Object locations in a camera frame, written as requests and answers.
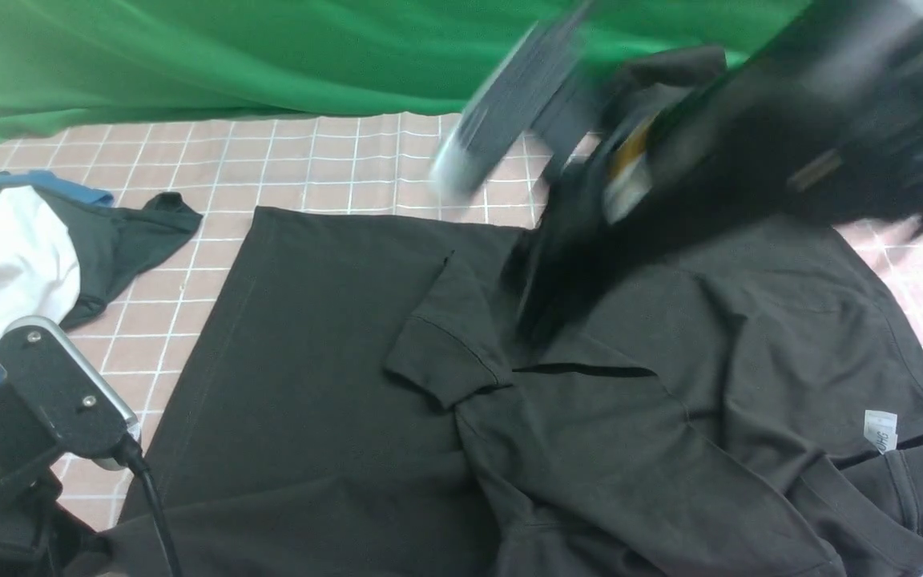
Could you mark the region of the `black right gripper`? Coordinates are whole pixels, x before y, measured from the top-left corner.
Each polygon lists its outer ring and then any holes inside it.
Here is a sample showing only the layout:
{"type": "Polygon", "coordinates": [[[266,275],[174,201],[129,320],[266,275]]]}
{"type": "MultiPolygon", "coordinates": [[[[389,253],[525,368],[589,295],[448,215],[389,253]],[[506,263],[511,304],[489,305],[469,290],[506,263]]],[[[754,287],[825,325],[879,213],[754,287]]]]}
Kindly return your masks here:
{"type": "Polygon", "coordinates": [[[659,255],[655,233],[671,218],[655,170],[663,139],[663,121],[627,122],[550,184],[538,226],[510,254],[517,343],[546,348],[626,270],[659,255]]]}

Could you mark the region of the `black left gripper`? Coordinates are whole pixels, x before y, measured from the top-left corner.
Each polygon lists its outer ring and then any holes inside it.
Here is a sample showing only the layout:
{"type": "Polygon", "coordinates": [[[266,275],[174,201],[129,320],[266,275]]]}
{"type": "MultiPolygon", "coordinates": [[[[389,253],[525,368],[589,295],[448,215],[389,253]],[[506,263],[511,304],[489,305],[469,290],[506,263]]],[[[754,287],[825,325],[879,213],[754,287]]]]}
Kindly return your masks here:
{"type": "Polygon", "coordinates": [[[93,576],[109,544],[58,504],[62,456],[26,403],[0,385],[0,576],[93,576]]]}

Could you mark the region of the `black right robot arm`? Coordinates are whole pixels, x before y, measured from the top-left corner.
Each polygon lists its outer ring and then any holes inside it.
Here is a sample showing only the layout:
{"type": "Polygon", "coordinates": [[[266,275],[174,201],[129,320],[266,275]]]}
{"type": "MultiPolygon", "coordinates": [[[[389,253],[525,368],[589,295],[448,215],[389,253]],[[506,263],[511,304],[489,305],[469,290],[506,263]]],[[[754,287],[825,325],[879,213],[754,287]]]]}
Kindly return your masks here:
{"type": "Polygon", "coordinates": [[[923,232],[923,1],[813,1],[743,65],[660,98],[550,186],[506,278],[521,344],[545,348],[634,271],[776,213],[923,232]]]}

